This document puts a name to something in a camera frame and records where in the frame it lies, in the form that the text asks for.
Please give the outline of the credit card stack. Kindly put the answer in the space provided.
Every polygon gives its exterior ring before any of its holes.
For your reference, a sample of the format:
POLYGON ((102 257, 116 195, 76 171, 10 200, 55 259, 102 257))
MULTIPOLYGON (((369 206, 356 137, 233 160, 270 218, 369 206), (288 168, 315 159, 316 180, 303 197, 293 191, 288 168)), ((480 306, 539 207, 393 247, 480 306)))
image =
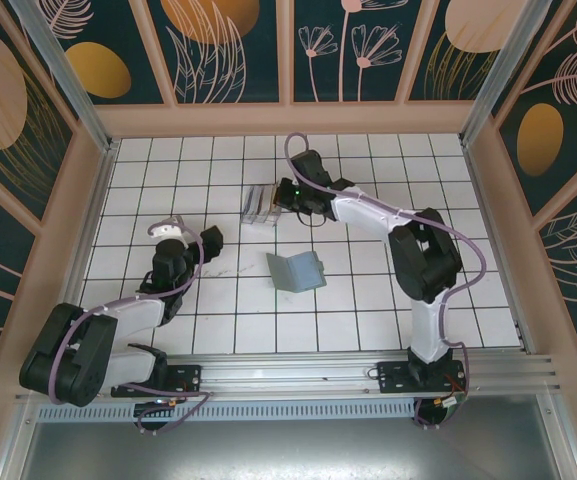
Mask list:
POLYGON ((268 216, 275 209, 275 185, 251 185, 244 199, 242 215, 248 217, 268 216))

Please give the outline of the clear acrylic card box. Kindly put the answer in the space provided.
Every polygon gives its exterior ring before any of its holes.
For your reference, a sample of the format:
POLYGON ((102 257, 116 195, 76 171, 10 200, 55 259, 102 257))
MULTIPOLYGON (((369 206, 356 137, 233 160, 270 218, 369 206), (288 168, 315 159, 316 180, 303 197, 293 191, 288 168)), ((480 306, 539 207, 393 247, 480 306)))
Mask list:
MULTIPOLYGON (((244 199, 246 196, 246 192, 250 186, 251 185, 249 185, 244 191, 244 199)), ((243 216, 242 210, 241 210, 241 214, 240 214, 240 221, 242 224, 249 224, 249 225, 269 224, 269 225, 275 226, 277 224, 280 216, 281 216, 281 213, 282 213, 281 207, 277 206, 276 204, 275 204, 274 211, 272 213, 270 213, 268 216, 257 216, 257 217, 243 216)))

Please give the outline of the green card holder wallet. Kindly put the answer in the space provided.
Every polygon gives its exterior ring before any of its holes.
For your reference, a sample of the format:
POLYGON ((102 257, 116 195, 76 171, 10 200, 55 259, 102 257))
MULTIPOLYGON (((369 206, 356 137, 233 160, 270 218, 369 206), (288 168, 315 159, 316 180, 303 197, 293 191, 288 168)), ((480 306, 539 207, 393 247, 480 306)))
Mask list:
POLYGON ((290 257, 267 253, 266 261, 274 287, 280 291, 303 293, 327 285, 324 265, 315 251, 290 257))

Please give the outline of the small circuit board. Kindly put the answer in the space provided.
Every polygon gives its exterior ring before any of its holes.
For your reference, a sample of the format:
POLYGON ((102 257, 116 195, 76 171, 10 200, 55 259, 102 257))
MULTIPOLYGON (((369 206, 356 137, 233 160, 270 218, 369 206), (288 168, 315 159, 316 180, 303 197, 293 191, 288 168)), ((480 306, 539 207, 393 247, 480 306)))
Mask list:
POLYGON ((144 411, 149 409, 171 409, 174 408, 177 404, 177 398, 173 397, 172 399, 154 399, 152 401, 146 402, 139 402, 134 405, 134 410, 137 411, 144 411))
POLYGON ((466 394, 458 393, 442 399, 439 403, 439 406, 445 411, 446 416, 451 416, 467 399, 468 396, 466 394))

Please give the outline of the panel with pink flowers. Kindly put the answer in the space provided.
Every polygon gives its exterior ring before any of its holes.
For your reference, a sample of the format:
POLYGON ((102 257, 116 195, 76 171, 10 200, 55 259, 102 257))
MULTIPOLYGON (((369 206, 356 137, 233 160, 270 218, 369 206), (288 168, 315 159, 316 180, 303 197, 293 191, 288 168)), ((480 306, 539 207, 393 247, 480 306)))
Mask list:
POLYGON ((297 104, 392 102, 439 0, 294 0, 297 104))

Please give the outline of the panel with orange circle leaves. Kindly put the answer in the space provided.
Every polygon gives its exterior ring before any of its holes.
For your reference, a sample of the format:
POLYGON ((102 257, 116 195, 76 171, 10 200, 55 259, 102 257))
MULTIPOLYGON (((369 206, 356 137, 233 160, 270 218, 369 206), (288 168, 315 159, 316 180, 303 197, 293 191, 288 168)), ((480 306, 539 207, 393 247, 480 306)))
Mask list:
POLYGON ((277 103, 276 0, 146 0, 176 102, 277 103))

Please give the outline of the panel with golden oval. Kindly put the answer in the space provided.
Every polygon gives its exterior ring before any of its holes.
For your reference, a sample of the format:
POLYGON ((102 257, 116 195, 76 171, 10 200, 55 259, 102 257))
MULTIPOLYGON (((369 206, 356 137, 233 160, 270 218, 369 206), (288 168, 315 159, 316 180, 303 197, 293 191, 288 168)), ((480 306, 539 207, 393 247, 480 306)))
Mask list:
POLYGON ((129 0, 34 0, 95 105, 163 102, 129 0))

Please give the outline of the grey metal sheet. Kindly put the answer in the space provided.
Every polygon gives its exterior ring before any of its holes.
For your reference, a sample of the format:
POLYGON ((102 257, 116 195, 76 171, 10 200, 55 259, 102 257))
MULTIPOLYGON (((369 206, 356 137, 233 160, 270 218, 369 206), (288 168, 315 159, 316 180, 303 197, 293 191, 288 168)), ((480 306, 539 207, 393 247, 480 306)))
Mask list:
POLYGON ((22 480, 560 480, 540 431, 423 431, 407 419, 43 424, 22 480))

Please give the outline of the panel with pink circle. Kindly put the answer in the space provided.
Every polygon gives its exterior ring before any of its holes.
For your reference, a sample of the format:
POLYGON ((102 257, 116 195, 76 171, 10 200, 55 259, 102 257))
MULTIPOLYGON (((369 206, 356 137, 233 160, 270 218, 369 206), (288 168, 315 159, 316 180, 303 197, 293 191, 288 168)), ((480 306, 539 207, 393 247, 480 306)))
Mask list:
POLYGON ((527 0, 438 0, 408 96, 473 101, 527 0))

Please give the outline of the panel with gold oval feather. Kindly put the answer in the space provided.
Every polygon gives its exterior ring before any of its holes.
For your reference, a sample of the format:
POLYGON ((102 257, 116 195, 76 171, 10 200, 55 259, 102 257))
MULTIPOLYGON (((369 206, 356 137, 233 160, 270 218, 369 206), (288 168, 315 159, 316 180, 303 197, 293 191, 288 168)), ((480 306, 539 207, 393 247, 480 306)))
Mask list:
POLYGON ((499 133, 536 214, 577 173, 577 0, 499 133))

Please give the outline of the aluminium side rail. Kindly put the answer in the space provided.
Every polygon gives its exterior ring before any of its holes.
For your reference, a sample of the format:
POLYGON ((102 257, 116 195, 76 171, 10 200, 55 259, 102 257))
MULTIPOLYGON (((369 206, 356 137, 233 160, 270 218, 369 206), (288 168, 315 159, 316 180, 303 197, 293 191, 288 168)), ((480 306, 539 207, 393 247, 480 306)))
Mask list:
POLYGON ((473 188, 482 210, 482 218, 489 235, 491 249, 495 258, 495 262, 498 266, 504 293, 508 300, 509 309, 511 311, 512 318, 518 332, 521 350, 524 351, 527 355, 533 355, 535 353, 534 342, 532 341, 530 331, 525 324, 524 312, 520 305, 519 298, 517 296, 517 290, 512 281, 512 276, 509 273, 509 263, 505 255, 501 231, 499 230, 497 221, 494 216, 494 209, 490 194, 485 188, 485 182, 482 174, 479 172, 479 167, 474 155, 470 152, 468 147, 463 149, 463 153, 473 181, 473 188))
POLYGON ((86 208, 82 215, 79 232, 71 250, 71 258, 66 270, 57 303, 78 305, 83 292, 86 268, 94 246, 94 238, 102 215, 105 196, 112 178, 119 142, 112 139, 102 153, 99 168, 92 183, 86 208))

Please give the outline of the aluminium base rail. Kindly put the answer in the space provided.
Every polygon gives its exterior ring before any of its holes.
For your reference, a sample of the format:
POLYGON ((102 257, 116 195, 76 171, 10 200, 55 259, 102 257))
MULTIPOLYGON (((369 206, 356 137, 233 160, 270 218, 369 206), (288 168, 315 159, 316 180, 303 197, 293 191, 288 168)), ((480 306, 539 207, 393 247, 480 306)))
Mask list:
MULTIPOLYGON (((318 394, 349 397, 381 393, 376 364, 407 361, 400 352, 341 352, 312 354, 172 355, 171 365, 200 365, 198 392, 252 398, 281 396, 306 398, 318 394)), ((472 395, 523 394, 557 391, 560 380, 550 357, 522 352, 460 353, 465 390, 472 395)), ((431 394, 386 394, 430 396, 431 394)))

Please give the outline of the aluminium corner post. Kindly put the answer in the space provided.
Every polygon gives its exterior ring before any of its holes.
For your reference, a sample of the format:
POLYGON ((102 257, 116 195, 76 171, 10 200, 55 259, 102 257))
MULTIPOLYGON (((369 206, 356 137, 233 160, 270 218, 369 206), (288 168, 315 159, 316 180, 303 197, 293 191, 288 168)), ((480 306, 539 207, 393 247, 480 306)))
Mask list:
POLYGON ((527 0, 526 5, 520 11, 461 128, 459 139, 464 151, 469 149, 480 133, 502 91, 518 70, 518 65, 538 30, 542 25, 548 24, 546 17, 552 9, 552 4, 557 4, 559 1, 527 0))
POLYGON ((115 149, 117 143, 106 131, 63 48, 51 32, 34 0, 9 0, 9 3, 20 23, 26 27, 42 58, 53 71, 57 83, 62 87, 94 143, 104 153, 115 149))

